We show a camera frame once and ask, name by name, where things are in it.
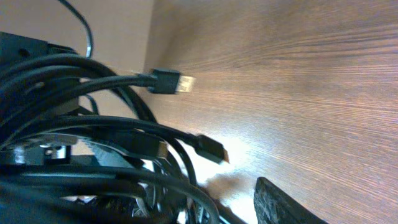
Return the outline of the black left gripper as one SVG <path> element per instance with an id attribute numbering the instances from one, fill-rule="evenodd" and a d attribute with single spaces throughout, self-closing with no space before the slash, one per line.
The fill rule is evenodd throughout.
<path id="1" fill-rule="evenodd" d="M 33 59 L 52 54 L 76 54 L 70 47 L 48 43 L 21 35 L 1 32 L 1 68 L 16 64 L 26 59 Z M 33 84 L 23 88 L 22 99 L 16 108 L 28 105 L 51 90 L 77 84 L 77 79 L 67 81 L 54 80 Z M 54 165 L 70 163 L 72 146 L 76 137 L 45 136 L 33 139 L 23 145 L 16 145 L 1 150 L 1 164 L 12 165 Z"/>

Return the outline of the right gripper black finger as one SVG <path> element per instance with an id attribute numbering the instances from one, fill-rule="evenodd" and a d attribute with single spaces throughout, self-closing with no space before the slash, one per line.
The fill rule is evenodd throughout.
<path id="1" fill-rule="evenodd" d="M 256 180 L 254 209 L 258 223 L 326 224 L 265 177 Z"/>

